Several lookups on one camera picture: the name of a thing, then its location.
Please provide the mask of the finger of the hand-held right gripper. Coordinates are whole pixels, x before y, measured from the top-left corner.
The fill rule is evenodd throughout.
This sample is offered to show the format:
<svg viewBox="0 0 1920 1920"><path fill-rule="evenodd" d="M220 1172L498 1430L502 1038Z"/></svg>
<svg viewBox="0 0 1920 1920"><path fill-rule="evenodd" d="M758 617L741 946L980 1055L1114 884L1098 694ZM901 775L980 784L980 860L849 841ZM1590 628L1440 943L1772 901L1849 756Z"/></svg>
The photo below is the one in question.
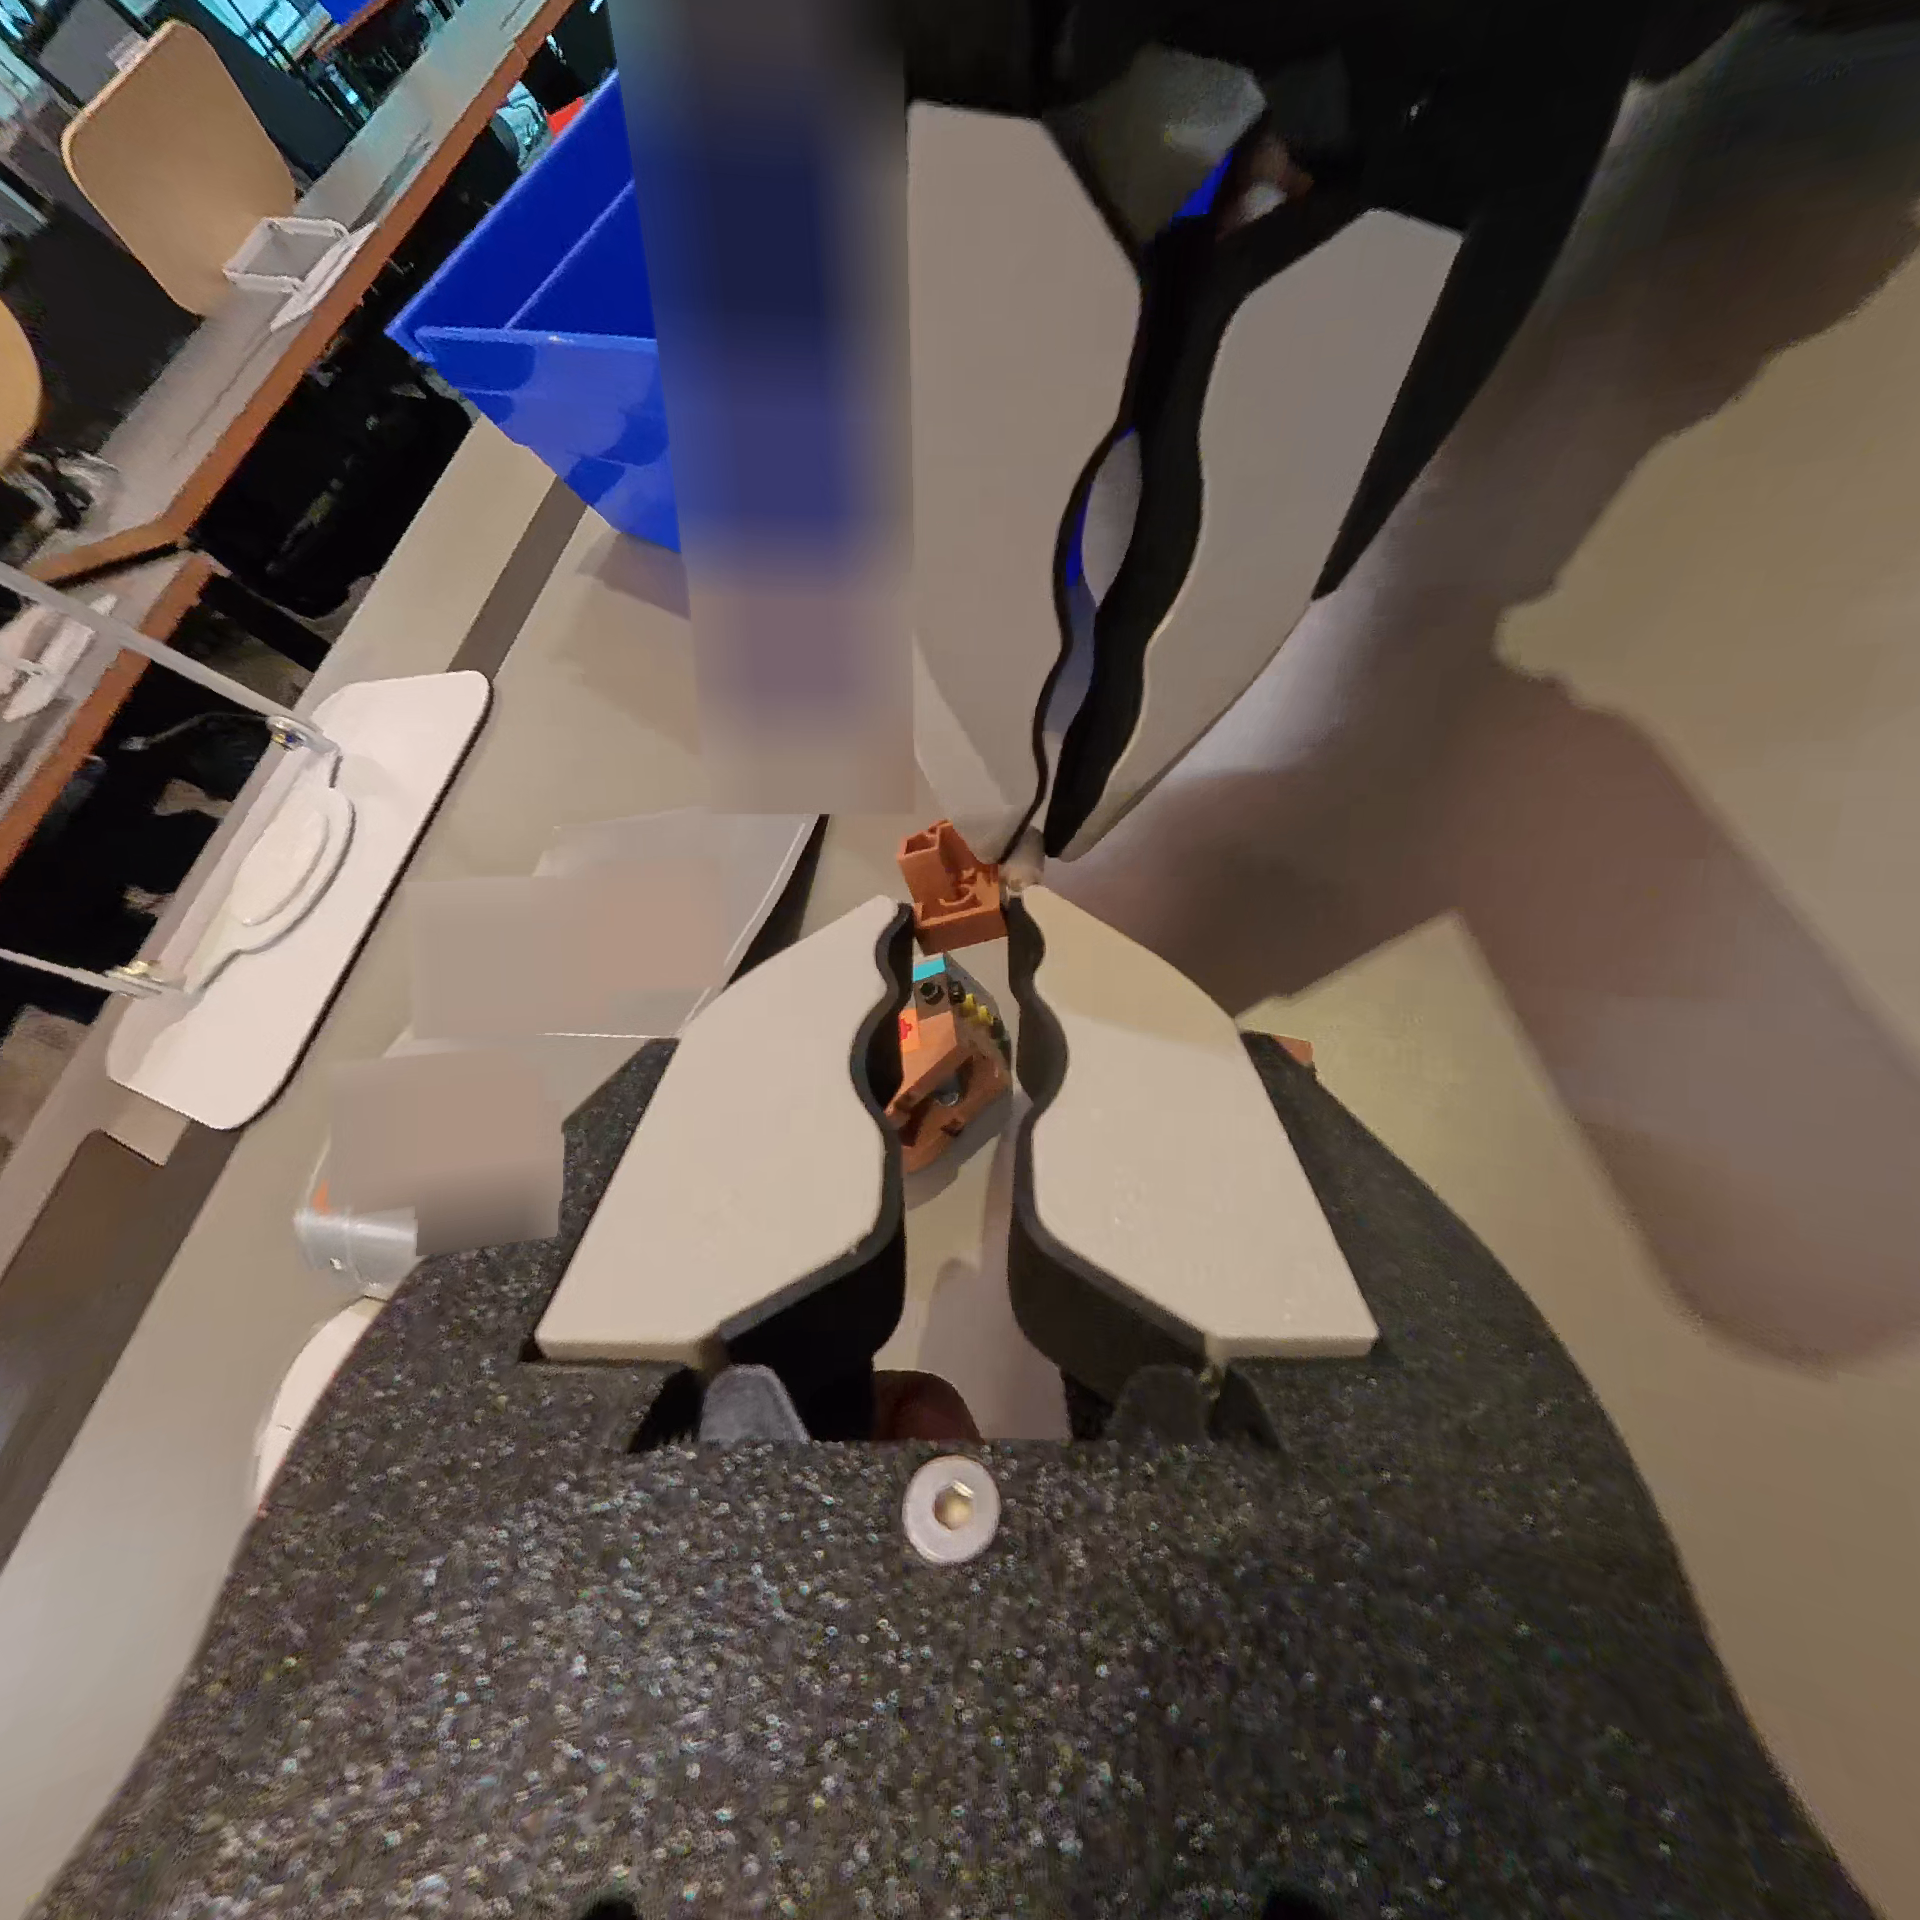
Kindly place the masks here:
<svg viewBox="0 0 1920 1920"><path fill-rule="evenodd" d="M1212 732L1308 612L1462 246L1368 208L1190 321L1140 431L1142 485L1094 617L1044 852L1090 852Z"/></svg>
<svg viewBox="0 0 1920 1920"><path fill-rule="evenodd" d="M918 768L980 857L1044 785L1063 538L1119 408L1138 273L1036 121L908 111Z"/></svg>

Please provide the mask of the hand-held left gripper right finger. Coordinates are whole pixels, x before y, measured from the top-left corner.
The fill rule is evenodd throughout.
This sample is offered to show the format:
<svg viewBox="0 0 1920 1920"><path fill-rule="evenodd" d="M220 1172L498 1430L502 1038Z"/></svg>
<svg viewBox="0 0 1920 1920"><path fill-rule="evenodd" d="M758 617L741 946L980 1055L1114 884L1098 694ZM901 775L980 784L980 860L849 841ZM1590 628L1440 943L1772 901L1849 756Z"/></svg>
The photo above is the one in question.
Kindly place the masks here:
<svg viewBox="0 0 1920 1920"><path fill-rule="evenodd" d="M1049 886L1006 917L1026 1338L1054 1361L1368 1353L1375 1319L1237 1021Z"/></svg>

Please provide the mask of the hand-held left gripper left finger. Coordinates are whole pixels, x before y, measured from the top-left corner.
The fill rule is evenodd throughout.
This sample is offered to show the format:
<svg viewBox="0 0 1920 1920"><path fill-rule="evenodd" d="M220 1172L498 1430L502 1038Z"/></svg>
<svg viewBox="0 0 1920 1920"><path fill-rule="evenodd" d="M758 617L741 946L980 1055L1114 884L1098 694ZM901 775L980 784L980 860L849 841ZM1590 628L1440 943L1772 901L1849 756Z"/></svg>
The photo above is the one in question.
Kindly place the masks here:
<svg viewBox="0 0 1920 1920"><path fill-rule="evenodd" d="M910 912L871 898L688 1023L535 1329L549 1360L860 1365L905 1295Z"/></svg>

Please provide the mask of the small colourful brick model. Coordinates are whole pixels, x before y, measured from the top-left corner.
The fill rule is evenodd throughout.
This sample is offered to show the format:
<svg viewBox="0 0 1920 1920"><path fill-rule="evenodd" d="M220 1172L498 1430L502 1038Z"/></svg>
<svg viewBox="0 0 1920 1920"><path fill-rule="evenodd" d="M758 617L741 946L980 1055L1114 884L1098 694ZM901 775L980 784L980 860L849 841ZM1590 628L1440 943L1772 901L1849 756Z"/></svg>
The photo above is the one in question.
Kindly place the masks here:
<svg viewBox="0 0 1920 1920"><path fill-rule="evenodd" d="M914 965L896 1038L901 1073L885 1117L912 1175L1009 1090L1015 1053L993 997L949 952Z"/></svg>

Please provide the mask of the brown bracket brick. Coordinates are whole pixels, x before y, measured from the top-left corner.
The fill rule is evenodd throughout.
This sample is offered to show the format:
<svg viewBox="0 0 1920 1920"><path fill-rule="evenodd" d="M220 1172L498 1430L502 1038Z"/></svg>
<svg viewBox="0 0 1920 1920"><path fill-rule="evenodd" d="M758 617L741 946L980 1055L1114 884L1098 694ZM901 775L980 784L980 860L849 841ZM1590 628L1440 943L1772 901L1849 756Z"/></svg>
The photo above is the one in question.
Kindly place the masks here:
<svg viewBox="0 0 1920 1920"><path fill-rule="evenodd" d="M897 844L896 864L922 956L1006 937L1000 869L978 857L950 820L910 831Z"/></svg>

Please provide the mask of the blue plastic bin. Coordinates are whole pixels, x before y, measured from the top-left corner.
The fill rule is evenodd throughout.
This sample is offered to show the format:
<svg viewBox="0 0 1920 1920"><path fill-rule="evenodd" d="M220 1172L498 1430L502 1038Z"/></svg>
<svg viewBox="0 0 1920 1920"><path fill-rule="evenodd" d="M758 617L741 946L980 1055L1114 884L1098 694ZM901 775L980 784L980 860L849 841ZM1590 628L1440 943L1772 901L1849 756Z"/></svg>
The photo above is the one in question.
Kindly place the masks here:
<svg viewBox="0 0 1920 1920"><path fill-rule="evenodd" d="M610 74L391 337L607 525L680 552L657 328L631 125Z"/></svg>

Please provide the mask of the wooden edged office desk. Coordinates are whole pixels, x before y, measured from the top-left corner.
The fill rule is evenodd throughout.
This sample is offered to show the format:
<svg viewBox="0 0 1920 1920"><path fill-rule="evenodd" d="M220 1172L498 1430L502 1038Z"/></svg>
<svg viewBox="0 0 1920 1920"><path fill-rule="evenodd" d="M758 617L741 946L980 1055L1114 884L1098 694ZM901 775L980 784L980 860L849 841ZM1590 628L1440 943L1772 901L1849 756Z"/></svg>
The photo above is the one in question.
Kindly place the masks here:
<svg viewBox="0 0 1920 1920"><path fill-rule="evenodd" d="M568 1L471 1L438 26L415 64L301 196L303 216L369 223L346 272L297 321L272 328L268 306L232 295L206 319L110 434L113 498L32 552L49 584L191 544L210 503L342 324L457 161L509 97Z"/></svg>

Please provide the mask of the plywood desk divider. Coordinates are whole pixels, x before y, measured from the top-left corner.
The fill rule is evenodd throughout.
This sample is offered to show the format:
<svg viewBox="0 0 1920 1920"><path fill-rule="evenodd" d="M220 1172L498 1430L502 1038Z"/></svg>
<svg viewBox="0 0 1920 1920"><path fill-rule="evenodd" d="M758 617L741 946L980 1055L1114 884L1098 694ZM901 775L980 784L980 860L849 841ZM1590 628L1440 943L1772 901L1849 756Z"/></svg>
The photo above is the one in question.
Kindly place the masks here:
<svg viewBox="0 0 1920 1920"><path fill-rule="evenodd" d="M158 287L208 318L252 232L297 210L294 175L212 44L174 18L71 119L81 199Z"/></svg>

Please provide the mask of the white grey plastic object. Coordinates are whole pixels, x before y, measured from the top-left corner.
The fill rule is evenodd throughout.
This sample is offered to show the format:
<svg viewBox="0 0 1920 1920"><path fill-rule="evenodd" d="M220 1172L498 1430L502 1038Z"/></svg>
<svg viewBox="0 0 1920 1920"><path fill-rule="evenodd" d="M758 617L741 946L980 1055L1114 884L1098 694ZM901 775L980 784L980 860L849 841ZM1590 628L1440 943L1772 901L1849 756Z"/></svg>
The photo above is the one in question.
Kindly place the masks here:
<svg viewBox="0 0 1920 1920"><path fill-rule="evenodd" d="M328 1175L314 1178L294 1213L294 1240L301 1260L342 1293L342 1304L301 1344L256 1430L254 1505L264 1504L332 1378L417 1266L415 1213L352 1212L336 1200Z"/></svg>

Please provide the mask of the clear acrylic tray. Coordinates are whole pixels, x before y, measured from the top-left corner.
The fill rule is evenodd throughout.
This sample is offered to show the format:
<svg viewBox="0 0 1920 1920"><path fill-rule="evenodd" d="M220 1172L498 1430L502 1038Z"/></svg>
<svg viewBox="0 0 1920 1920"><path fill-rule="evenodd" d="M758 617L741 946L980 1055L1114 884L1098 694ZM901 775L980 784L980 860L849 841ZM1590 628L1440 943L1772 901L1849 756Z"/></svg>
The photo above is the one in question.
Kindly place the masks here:
<svg viewBox="0 0 1920 1920"><path fill-rule="evenodd" d="M247 297L272 300L269 330L282 330L313 312L375 231L375 223L268 216L226 258L224 276Z"/></svg>

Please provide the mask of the clear acrylic stand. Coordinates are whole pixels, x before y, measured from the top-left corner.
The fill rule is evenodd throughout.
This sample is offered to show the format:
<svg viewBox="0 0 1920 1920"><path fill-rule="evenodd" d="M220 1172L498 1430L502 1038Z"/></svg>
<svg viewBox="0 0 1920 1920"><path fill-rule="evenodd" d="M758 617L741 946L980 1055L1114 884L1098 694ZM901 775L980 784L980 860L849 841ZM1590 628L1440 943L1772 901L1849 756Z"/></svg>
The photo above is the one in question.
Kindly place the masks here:
<svg viewBox="0 0 1920 1920"><path fill-rule="evenodd" d="M337 775L344 756L342 748L310 718L301 718L292 709L272 704L269 698L252 690L247 684L230 678L226 672L194 661L189 655L180 655L177 649L136 630L122 617L102 608L93 608L88 600L64 591L55 584L40 582L21 566L2 564L2 582L18 596L32 600L37 608L46 608L52 615L57 615L57 618L64 626L79 626L87 630L87 636L110 642L117 652L156 663L177 674L188 684L200 686L229 698L230 704L249 709L252 712L262 718L274 745L288 752L308 752L313 754L318 766L327 769L328 776ZM2 961L7 967L55 976L60 980L71 980L90 991L126 997L135 1000L191 1000L194 997L204 993L206 984L224 967L224 961L220 961L212 969L194 972L194 961L172 969L156 969L149 961L136 961L110 972L98 972L60 965L32 950L13 949L2 949Z"/></svg>

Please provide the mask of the white rounded base plate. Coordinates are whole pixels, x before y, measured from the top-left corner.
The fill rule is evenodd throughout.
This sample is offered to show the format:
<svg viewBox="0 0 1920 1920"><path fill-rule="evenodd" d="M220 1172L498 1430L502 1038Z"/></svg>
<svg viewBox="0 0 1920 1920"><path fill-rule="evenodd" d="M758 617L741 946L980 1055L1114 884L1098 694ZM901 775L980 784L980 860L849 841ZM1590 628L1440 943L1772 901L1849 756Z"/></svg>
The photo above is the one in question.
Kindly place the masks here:
<svg viewBox="0 0 1920 1920"><path fill-rule="evenodd" d="M490 709L472 670L276 712L272 768L127 1002L104 1072L210 1130L292 1078Z"/></svg>

